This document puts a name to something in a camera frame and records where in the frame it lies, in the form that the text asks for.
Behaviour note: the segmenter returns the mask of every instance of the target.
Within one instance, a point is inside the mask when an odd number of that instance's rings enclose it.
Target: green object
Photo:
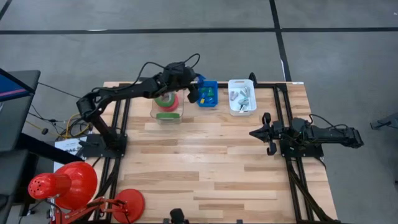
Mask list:
[[[174,101],[175,101],[175,93],[166,93],[163,96],[155,98],[156,104],[161,107],[170,107],[174,104]]]
[[[175,119],[180,118],[178,113],[157,113],[156,119]]]
[[[207,92],[207,96],[214,96],[213,88],[209,88],[209,92]]]

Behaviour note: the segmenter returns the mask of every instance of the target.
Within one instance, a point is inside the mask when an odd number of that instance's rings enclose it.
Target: green roll of tape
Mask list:
[[[172,106],[174,101],[175,101],[175,94],[174,93],[166,93],[163,96],[155,98],[156,104],[161,106],[161,107]]]
[[[180,118],[178,113],[157,113],[156,119],[175,119]]]

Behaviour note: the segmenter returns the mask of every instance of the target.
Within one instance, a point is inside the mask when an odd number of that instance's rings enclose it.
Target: wire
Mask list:
[[[81,126],[81,125],[83,124],[83,123],[79,123],[79,121],[81,121],[81,120],[82,120],[82,119],[79,118],[79,119],[77,119],[76,121],[74,121],[74,122],[72,123],[71,128],[69,129],[69,132],[67,132],[67,133],[70,135],[70,137],[72,137],[72,138],[78,138],[79,136],[84,135],[84,133],[85,133],[87,130],[89,130],[90,125],[89,125],[89,124],[86,124],[86,127],[85,127],[82,131],[80,131],[80,132],[77,133],[76,135],[73,135],[73,134],[72,134],[72,128],[74,127],[74,125],[79,125],[79,126]]]
[[[296,141],[296,139],[294,139],[293,137],[290,137],[288,134],[282,133],[282,135],[288,137],[289,139],[291,139],[294,143],[298,144],[299,146],[302,146],[302,144],[298,143]]]
[[[61,92],[61,93],[64,93],[64,94],[66,94],[66,95],[70,95],[70,96],[73,96],[73,97],[75,97],[75,98],[81,99],[81,97],[79,97],[79,96],[75,96],[75,95],[73,95],[73,94],[71,94],[71,93],[65,92],[65,91],[63,91],[63,90],[59,90],[59,89],[57,89],[57,88],[55,88],[55,87],[52,87],[52,86],[50,86],[50,85],[47,85],[47,84],[44,84],[44,83],[41,83],[41,82],[39,82],[39,84],[40,84],[40,85],[43,85],[43,86],[47,86],[47,87],[49,87],[49,88],[51,88],[51,89],[53,89],[53,90],[57,90],[57,91],[59,91],[59,92]]]
[[[160,64],[155,63],[155,62],[146,62],[146,63],[141,67],[141,69],[139,70],[138,77],[137,77],[136,81],[134,81],[134,83],[132,83],[132,84],[130,84],[130,85],[128,85],[128,86],[116,87],[116,88],[96,87],[96,88],[92,89],[91,91],[95,91],[95,90],[108,90],[108,91],[120,91],[120,90],[125,90],[125,89],[127,89],[127,88],[130,88],[130,87],[134,86],[134,85],[138,82],[138,80],[139,80],[140,77],[141,77],[142,71],[144,70],[145,66],[147,66],[148,64],[156,65],[156,66],[158,66],[158,67],[160,67],[160,68],[170,70],[170,69],[173,69],[173,68],[175,68],[175,67],[177,67],[177,66],[180,66],[180,65],[183,64],[183,63],[187,63],[189,60],[191,60],[191,59],[192,59],[193,57],[195,57],[195,56],[197,56],[198,59],[197,59],[197,61],[191,66],[191,68],[193,68],[193,67],[195,67],[195,66],[198,64],[198,62],[199,62],[199,60],[200,60],[200,54],[199,54],[199,53],[195,53],[195,54],[189,56],[189,58],[187,58],[187,59],[184,60],[183,62],[177,63],[177,64],[174,65],[173,67],[169,67],[169,68],[164,67],[163,65],[160,65]]]
[[[193,54],[193,55],[191,55],[188,59],[186,59],[185,61],[184,61],[184,63],[187,63],[189,60],[191,60],[194,56],[198,56],[198,59],[197,59],[197,61],[191,66],[191,68],[194,68],[197,64],[198,64],[198,62],[199,62],[199,60],[200,60],[200,54],[199,53],[195,53],[195,54]]]
[[[337,128],[336,128],[337,126],[342,126],[342,125],[344,125],[344,126],[346,126],[346,129],[348,129],[348,126],[345,125],[345,124],[333,125],[333,124],[331,124],[328,120],[326,120],[325,118],[322,118],[321,116],[316,115],[316,114],[309,114],[308,116],[309,116],[310,119],[311,119],[310,124],[313,123],[313,118],[312,118],[312,116],[315,116],[315,117],[317,117],[317,118],[320,118],[320,119],[324,120],[324,122],[326,122],[326,123],[328,123],[328,124],[330,125],[330,128],[333,128],[335,131],[337,131],[337,132],[339,132],[339,133],[341,133],[341,134],[344,134],[344,132],[342,132],[342,131],[340,131],[339,129],[337,129]]]
[[[43,131],[43,128],[41,128],[41,127],[39,127],[39,126],[37,126],[37,125],[35,125],[35,124],[29,122],[29,121],[25,121],[25,122],[28,123],[28,124],[30,124],[30,125],[32,125],[33,127],[37,128],[37,129]],[[60,136],[59,134],[55,134],[55,133],[53,133],[53,132],[51,132],[51,131],[49,131],[49,133],[52,134],[52,135],[54,135],[54,136],[57,136],[57,137]]]
[[[126,213],[126,212],[124,213],[124,215],[126,216],[126,220],[127,220],[128,224],[131,224],[131,222],[130,222],[130,220],[129,220],[129,217],[127,216],[127,213]]]
[[[97,160],[95,160],[95,162],[93,163],[92,167],[94,168],[95,164],[97,164],[98,161],[100,161],[102,157],[97,158]]]
[[[74,118],[74,117],[76,117],[76,116],[78,116],[78,115],[80,115],[80,114],[74,114],[74,115],[72,115],[70,118],[69,118],[69,120],[68,120],[68,123],[67,123],[67,133],[66,133],[66,135],[64,136],[64,138],[68,138],[68,134],[69,134],[69,132],[68,132],[68,129],[69,129],[69,123],[70,123],[70,121],[72,120],[72,118]]]
[[[42,203],[44,200],[45,200],[45,199],[40,200],[39,202],[37,202],[37,204],[35,204],[32,208],[28,209],[28,211],[33,211],[33,209],[35,209],[38,205],[40,205],[40,203]],[[24,217],[25,217],[25,216],[21,216],[21,217],[19,218],[18,224],[21,224],[21,220],[22,220],[22,218],[24,218]]]
[[[322,163],[322,165],[325,167],[326,170],[326,164],[324,163],[323,159],[321,157],[314,157],[316,160]]]
[[[136,81],[134,81],[134,83],[132,83],[132,84],[130,84],[130,85],[128,85],[128,86],[117,87],[117,88],[96,87],[96,88],[92,89],[91,91],[95,91],[95,90],[120,91],[120,90],[127,89],[127,88],[129,88],[129,87],[132,87],[132,86],[134,86],[134,85],[138,82],[138,80],[139,80],[139,78],[141,77],[142,71],[144,70],[145,66],[147,66],[147,65],[149,65],[149,64],[156,65],[156,66],[158,66],[158,67],[160,67],[160,68],[165,69],[165,67],[164,67],[163,65],[159,65],[158,63],[155,63],[155,62],[146,62],[146,63],[141,67],[141,69],[139,70],[138,77],[136,78]]]
[[[54,203],[52,203],[52,202],[49,202],[48,200],[44,200],[44,202],[45,203],[47,203],[47,204],[49,204],[49,205],[52,205],[52,206],[54,206],[55,208],[57,208],[58,209],[58,211],[60,212],[60,224],[62,224],[62,210],[61,210],[61,208],[60,207],[58,207],[58,205],[56,205],[56,204],[54,204]]]

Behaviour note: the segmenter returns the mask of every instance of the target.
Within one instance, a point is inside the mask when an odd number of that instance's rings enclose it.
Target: monitor screen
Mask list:
[[[0,102],[11,100],[30,94],[25,84],[11,74],[0,69]]]

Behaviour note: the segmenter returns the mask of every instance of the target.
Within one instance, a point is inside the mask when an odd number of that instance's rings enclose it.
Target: white paper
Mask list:
[[[57,149],[61,149],[69,152],[72,155],[76,155],[76,153],[81,149],[81,145],[79,145],[80,141],[86,141],[87,137],[81,137],[78,139],[66,139],[63,141],[55,142],[55,147]],[[54,172],[57,171],[63,164],[54,162]]]

